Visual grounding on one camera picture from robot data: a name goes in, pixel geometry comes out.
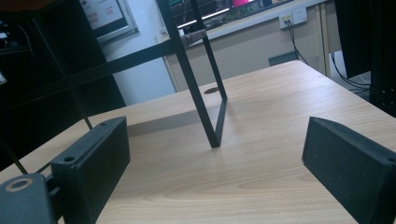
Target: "round hole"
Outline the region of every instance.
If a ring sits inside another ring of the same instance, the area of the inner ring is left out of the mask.
[[[209,89],[207,91],[204,91],[204,94],[210,94],[210,93],[216,92],[218,90],[219,90],[218,87],[214,87],[214,88],[211,88],[211,89]]]
[[[64,158],[64,161],[65,162],[70,162],[70,161],[73,161],[75,159],[76,159],[75,157],[66,157],[66,158]]]
[[[23,186],[25,186],[25,185],[27,185],[27,180],[21,180],[21,181],[18,181],[18,182],[16,182],[16,183],[14,183],[14,184],[11,186],[11,188],[12,188],[12,189],[17,189],[17,188],[23,187]]]
[[[7,185],[6,190],[9,192],[16,192],[21,189],[26,189],[27,187],[32,185],[32,183],[33,183],[32,178],[19,179]]]

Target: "wall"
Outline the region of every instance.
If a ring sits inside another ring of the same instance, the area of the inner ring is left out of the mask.
[[[139,33],[103,47],[107,61],[115,60],[157,44],[163,19],[155,0],[128,0]],[[162,58],[115,74],[114,78],[127,105],[133,105],[175,92]]]
[[[328,26],[334,30],[336,27],[334,28],[333,25],[335,18],[335,10],[332,10],[333,2],[327,1],[326,7],[323,9],[329,9],[329,15],[325,11],[326,17],[329,17]],[[308,21],[297,24],[294,27],[294,34],[297,49],[305,57],[308,64],[320,73],[325,74],[325,66],[329,66],[329,64],[325,63],[324,58],[321,36],[322,23],[318,19],[319,13],[318,6],[309,7],[307,9]],[[338,35],[338,31],[336,32],[336,34],[331,32],[330,38],[332,40],[334,36]],[[269,66],[268,58],[293,51],[290,32],[288,29],[280,30],[278,19],[212,39],[211,46],[223,79],[263,69]],[[332,41],[332,49],[337,48],[337,41]],[[215,81],[202,44],[189,48],[188,56],[199,85]],[[187,84],[176,56],[168,56],[167,60],[177,89],[179,91],[186,90]]]

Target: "table surface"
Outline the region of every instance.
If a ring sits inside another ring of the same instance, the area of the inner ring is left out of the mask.
[[[340,122],[393,151],[396,119],[300,62],[224,85],[229,103],[215,149],[187,91],[91,117],[98,124],[126,116],[132,154],[98,223],[356,223],[303,166],[309,117]],[[215,121],[221,98],[204,99]],[[34,172],[87,131],[80,121],[21,163]],[[12,165],[0,183],[17,175]]]

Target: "electrical outlet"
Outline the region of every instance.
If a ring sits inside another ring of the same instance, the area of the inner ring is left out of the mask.
[[[292,12],[294,24],[302,23],[308,20],[306,8],[301,8]]]
[[[287,14],[284,14],[284,15],[282,15],[282,16],[279,17],[280,29],[288,28],[287,21],[290,21],[290,22],[291,22],[291,25],[294,24],[294,22],[293,22],[293,15],[292,15],[291,12],[290,12],[290,13],[287,13]]]

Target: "wooden table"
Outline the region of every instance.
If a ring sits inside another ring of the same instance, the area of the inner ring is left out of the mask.
[[[229,103],[215,149],[187,91],[91,118],[126,116],[132,153],[98,223],[356,223],[303,166],[309,117],[340,122],[394,151],[396,119],[300,62],[224,85]],[[219,94],[204,98],[216,116]],[[34,172],[87,131],[80,121],[21,163]],[[12,165],[0,182],[16,175]]]

